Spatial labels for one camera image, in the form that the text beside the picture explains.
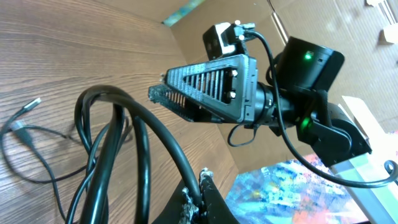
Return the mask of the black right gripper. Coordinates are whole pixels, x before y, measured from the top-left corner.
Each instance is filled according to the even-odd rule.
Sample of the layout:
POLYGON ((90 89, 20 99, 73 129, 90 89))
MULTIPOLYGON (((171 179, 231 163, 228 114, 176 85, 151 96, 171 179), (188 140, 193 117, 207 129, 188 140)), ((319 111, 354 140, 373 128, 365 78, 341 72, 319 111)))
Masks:
POLYGON ((243 54, 171 68, 148 97, 188 122, 252 123, 257 74, 257 60, 243 54))

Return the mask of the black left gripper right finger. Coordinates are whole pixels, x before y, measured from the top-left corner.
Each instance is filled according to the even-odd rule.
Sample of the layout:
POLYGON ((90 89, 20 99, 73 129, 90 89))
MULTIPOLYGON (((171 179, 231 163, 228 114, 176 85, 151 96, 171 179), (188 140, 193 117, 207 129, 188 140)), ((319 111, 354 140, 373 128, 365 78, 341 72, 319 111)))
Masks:
POLYGON ((199 184, 202 196, 200 223, 238 224, 213 182, 213 172, 207 167, 200 172, 199 184))

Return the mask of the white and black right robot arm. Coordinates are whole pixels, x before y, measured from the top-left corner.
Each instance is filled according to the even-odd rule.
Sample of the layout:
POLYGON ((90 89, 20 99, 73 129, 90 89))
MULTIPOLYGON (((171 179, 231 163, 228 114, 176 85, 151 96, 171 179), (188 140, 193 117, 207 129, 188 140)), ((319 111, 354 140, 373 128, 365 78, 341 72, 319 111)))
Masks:
POLYGON ((284 51, 269 56, 267 81, 258 80, 256 59, 246 42, 249 32, 228 40, 204 38, 209 60, 171 68, 163 84, 149 88, 149 99, 186 121, 231 124, 257 131, 267 126, 304 166, 326 180, 355 189, 378 189, 397 180, 397 169, 381 180, 361 182, 327 174, 294 149, 287 128, 295 127, 326 167, 371 153, 358 127, 328 101, 328 90, 345 58, 332 49, 291 37, 284 51))

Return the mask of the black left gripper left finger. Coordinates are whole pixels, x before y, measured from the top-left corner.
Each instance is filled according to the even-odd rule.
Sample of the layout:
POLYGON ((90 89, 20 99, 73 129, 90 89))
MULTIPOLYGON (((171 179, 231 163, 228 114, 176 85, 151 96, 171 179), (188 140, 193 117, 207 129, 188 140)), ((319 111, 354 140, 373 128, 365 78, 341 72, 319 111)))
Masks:
POLYGON ((155 224, 191 224, 198 216, 199 208, 193 204, 189 190, 181 180, 155 224))

